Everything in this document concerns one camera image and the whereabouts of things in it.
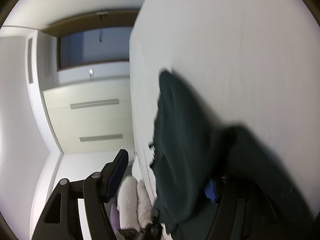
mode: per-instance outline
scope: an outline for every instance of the dark green cloth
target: dark green cloth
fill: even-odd
[[[160,97],[155,120],[155,160],[160,222],[175,240],[192,236],[191,225],[213,221],[199,207],[210,176],[223,172],[255,181],[279,207],[288,230],[301,239],[312,217],[301,194],[251,133],[242,126],[214,127],[190,89],[167,71],[159,78]]]

